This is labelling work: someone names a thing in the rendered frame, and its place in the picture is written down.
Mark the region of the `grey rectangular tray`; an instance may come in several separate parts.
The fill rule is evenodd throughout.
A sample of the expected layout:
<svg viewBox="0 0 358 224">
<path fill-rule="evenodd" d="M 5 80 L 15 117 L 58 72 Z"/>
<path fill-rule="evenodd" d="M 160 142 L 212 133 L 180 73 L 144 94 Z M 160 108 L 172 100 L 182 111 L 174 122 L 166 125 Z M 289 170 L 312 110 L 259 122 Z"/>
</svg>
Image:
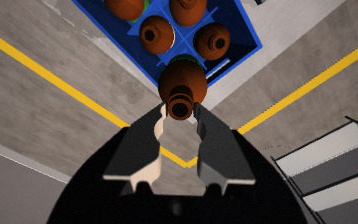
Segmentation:
<svg viewBox="0 0 358 224">
<path fill-rule="evenodd" d="M 257 5 L 263 4 L 266 0 L 255 0 Z"/>
</svg>

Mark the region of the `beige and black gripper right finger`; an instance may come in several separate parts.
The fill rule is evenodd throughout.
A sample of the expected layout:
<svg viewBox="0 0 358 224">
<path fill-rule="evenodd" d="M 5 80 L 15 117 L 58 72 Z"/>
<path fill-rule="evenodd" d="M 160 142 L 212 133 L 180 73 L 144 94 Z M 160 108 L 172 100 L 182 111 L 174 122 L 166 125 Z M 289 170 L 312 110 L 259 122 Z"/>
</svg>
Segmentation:
<svg viewBox="0 0 358 224">
<path fill-rule="evenodd" d="M 194 102 L 193 118 L 200 136 L 197 175 L 207 189 L 244 202 L 274 224 L 308 224 L 293 192 L 274 166 L 236 129 Z"/>
</svg>

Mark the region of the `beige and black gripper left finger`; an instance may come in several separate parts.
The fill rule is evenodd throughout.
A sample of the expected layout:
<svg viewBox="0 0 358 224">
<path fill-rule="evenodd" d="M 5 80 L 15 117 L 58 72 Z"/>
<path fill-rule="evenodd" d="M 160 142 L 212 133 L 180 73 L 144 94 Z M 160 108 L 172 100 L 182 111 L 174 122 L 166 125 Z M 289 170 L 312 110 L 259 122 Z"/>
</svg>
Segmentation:
<svg viewBox="0 0 358 224">
<path fill-rule="evenodd" d="M 124 126 L 77 170 L 55 203 L 46 224 L 74 224 L 112 198 L 134 194 L 139 181 L 150 187 L 161 174 L 164 101 L 129 126 Z"/>
</svg>

